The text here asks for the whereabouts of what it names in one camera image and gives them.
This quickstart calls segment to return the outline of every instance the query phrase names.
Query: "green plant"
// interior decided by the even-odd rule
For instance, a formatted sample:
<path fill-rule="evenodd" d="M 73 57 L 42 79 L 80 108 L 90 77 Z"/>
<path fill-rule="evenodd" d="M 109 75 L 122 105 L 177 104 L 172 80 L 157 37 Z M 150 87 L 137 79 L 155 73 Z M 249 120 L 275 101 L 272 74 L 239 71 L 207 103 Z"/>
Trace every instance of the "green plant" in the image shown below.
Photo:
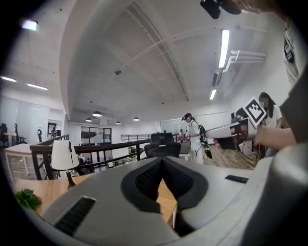
<path fill-rule="evenodd" d="M 41 198 L 33 194 L 33 190 L 24 189 L 18 191 L 15 194 L 16 199 L 19 201 L 20 205 L 35 210 L 37 206 L 41 205 Z"/>

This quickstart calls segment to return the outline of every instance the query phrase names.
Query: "lamp base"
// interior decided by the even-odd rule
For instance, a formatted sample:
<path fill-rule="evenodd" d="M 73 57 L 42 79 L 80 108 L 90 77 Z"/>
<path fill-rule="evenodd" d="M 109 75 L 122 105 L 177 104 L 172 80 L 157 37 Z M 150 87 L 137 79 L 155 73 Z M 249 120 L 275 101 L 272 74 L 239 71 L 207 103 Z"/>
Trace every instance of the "lamp base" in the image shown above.
<path fill-rule="evenodd" d="M 76 184 L 74 183 L 70 172 L 66 172 L 66 176 L 67 176 L 67 179 L 68 179 L 68 187 L 67 187 L 67 189 L 70 189 L 73 186 L 75 186 Z"/>

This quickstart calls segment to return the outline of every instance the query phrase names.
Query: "black office chair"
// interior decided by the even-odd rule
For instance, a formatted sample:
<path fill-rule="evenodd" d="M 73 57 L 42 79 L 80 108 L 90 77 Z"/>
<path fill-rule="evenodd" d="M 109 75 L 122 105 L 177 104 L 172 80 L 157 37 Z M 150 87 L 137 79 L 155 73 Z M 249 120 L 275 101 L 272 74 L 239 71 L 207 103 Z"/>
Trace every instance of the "black office chair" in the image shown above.
<path fill-rule="evenodd" d="M 42 131 L 38 129 L 37 134 L 38 134 L 38 141 L 41 142 L 42 141 Z"/>
<path fill-rule="evenodd" d="M 173 156 L 179 158 L 181 144 L 175 143 L 172 133 L 154 133 L 150 144 L 144 146 L 147 158 Z"/>
<path fill-rule="evenodd" d="M 3 143 L 2 148 L 5 147 L 5 143 L 7 143 L 7 147 L 9 146 L 9 139 L 7 135 L 4 135 L 4 133 L 8 132 L 8 128 L 6 127 L 6 124 L 2 123 L 0 126 L 0 141 Z"/>
<path fill-rule="evenodd" d="M 27 142 L 25 142 L 25 137 L 19 136 L 18 135 L 18 130 L 17 130 L 17 124 L 15 123 L 15 133 L 16 133 L 16 141 L 15 141 L 15 145 L 19 145 L 19 144 L 27 144 Z"/>

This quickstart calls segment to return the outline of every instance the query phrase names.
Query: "whiteboard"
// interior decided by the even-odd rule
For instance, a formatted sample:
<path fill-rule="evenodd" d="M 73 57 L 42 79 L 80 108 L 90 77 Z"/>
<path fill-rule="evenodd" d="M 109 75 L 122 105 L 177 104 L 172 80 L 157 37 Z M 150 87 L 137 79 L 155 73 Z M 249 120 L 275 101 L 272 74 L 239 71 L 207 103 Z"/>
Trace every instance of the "whiteboard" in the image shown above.
<path fill-rule="evenodd" d="M 203 125 L 205 130 L 210 130 L 219 126 L 231 123 L 231 114 L 229 112 L 205 114 L 196 116 L 199 125 Z M 209 144 L 213 144 L 213 139 L 208 139 Z"/>

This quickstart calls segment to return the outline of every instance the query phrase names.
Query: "white lampshade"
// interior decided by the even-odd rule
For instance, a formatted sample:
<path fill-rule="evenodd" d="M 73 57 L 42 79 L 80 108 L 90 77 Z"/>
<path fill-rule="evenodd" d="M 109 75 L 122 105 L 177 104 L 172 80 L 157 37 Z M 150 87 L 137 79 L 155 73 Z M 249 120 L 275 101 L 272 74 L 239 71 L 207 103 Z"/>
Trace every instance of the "white lampshade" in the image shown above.
<path fill-rule="evenodd" d="M 74 146 L 71 144 L 72 148 L 72 158 L 71 153 L 68 148 L 68 140 L 55 140 L 52 146 L 52 157 L 51 166 L 56 170 L 67 170 L 72 169 L 79 165 L 78 157 L 75 152 Z"/>

